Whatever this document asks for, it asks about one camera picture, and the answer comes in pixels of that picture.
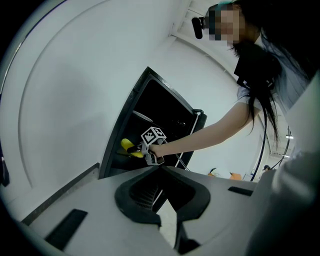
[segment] woman's arm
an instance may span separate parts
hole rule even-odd
[[[255,117],[259,111],[258,108],[254,108]],[[247,120],[248,112],[248,105],[238,102],[218,122],[173,142],[151,145],[150,150],[159,158],[166,155],[201,150],[220,144],[252,121],[251,115]]]

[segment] white sleeve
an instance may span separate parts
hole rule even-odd
[[[239,89],[238,89],[238,93],[237,93],[237,102],[242,102],[242,103],[246,103],[246,104],[249,104],[249,90],[240,86]],[[253,106],[261,111],[263,111],[263,108],[261,106],[261,103],[260,101],[256,98],[254,100],[254,103],[253,103]]]

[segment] woman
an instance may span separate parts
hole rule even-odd
[[[274,102],[286,115],[320,67],[319,51],[311,47],[318,30],[318,10],[315,3],[298,10],[295,4],[283,0],[236,0],[210,7],[204,18],[204,31],[210,38],[227,41],[237,56],[244,44],[259,45],[277,58],[282,70],[272,89],[255,85],[249,91],[240,87],[238,102],[218,122],[179,140],[151,145],[150,150],[162,157],[220,144],[251,121],[254,125],[263,108],[278,143]]]

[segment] yellow object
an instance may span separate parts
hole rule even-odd
[[[127,138],[124,138],[123,140],[121,140],[121,146],[125,149],[125,151],[127,151],[129,148],[134,147],[135,145],[128,140]],[[141,152],[134,152],[134,153],[130,153],[130,155],[133,155],[137,158],[143,158],[144,155]]]

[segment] black cabinet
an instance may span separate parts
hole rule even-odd
[[[137,145],[141,134],[150,127],[160,128],[167,141],[183,138],[202,129],[207,116],[202,110],[193,109],[163,78],[147,68],[134,86],[114,125],[104,153],[99,179],[147,166],[144,158],[128,155],[121,147],[126,138]],[[187,165],[192,152],[184,153]],[[166,166],[176,166],[175,155],[164,157]]]

